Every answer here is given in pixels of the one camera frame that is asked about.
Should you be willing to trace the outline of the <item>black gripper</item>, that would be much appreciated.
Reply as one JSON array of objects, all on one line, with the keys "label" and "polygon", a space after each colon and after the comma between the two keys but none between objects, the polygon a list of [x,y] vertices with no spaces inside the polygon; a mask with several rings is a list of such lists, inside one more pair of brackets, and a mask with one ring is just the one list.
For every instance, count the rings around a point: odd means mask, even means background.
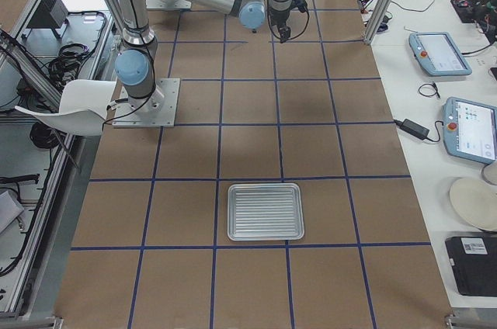
[{"label": "black gripper", "polygon": [[285,43],[291,38],[291,28],[287,25],[290,12],[298,10],[300,13],[308,14],[308,4],[306,0],[290,0],[290,4],[283,10],[278,10],[271,5],[269,6],[269,28],[274,34],[273,27],[279,31],[280,42]]}]

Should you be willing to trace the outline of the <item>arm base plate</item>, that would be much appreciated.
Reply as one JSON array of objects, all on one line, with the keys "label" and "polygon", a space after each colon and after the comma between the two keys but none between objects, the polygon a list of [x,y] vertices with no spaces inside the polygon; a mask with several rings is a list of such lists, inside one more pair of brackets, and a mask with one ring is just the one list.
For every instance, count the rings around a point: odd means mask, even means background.
[{"label": "arm base plate", "polygon": [[187,0],[146,0],[150,11],[181,11],[190,10],[192,3]]},{"label": "arm base plate", "polygon": [[116,106],[114,119],[116,128],[174,127],[179,97],[179,78],[160,78],[156,89],[147,103],[129,99],[127,91],[121,88],[120,98],[126,102]]}]

